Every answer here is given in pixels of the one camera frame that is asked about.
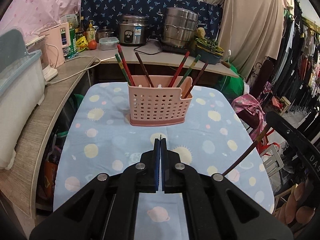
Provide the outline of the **person's right hand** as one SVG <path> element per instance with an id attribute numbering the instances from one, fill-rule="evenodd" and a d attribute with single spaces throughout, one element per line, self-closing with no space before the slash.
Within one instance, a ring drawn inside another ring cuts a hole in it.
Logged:
<path id="1" fill-rule="evenodd" d="M 294 220 L 299 224 L 306 225 L 315 214 L 315 210 L 308 206 L 298 206 L 298 202 L 305 193 L 305 182 L 300 183 L 291 192 L 287 202 L 274 213 L 274 217 L 285 225 L 289 225 Z"/>

